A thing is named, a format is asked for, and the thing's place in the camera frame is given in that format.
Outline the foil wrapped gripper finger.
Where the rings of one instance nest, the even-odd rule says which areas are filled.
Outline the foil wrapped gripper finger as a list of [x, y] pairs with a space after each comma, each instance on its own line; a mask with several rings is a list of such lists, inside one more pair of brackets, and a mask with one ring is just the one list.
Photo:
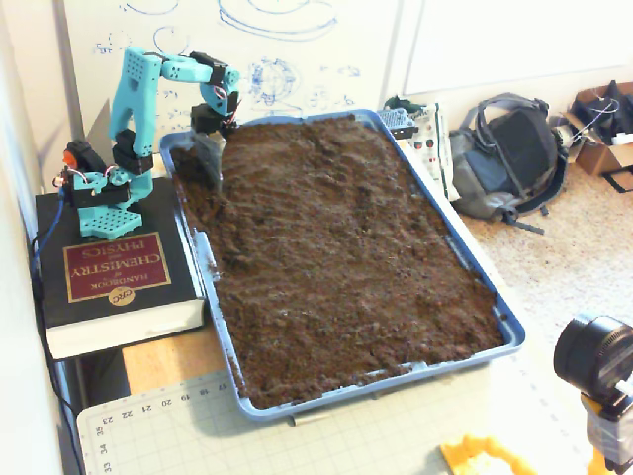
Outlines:
[[215, 191], [221, 191], [223, 188], [222, 158], [225, 146], [226, 140], [220, 133], [195, 134], [195, 150], [198, 160]]

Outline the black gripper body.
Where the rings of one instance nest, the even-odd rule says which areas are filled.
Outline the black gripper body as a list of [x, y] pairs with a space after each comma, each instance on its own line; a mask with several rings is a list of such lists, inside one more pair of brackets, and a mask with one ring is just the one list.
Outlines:
[[191, 128], [195, 133], [213, 134], [220, 133], [222, 125], [235, 123], [234, 120], [225, 118], [218, 112], [214, 111], [206, 103], [201, 103], [191, 108], [190, 113]]

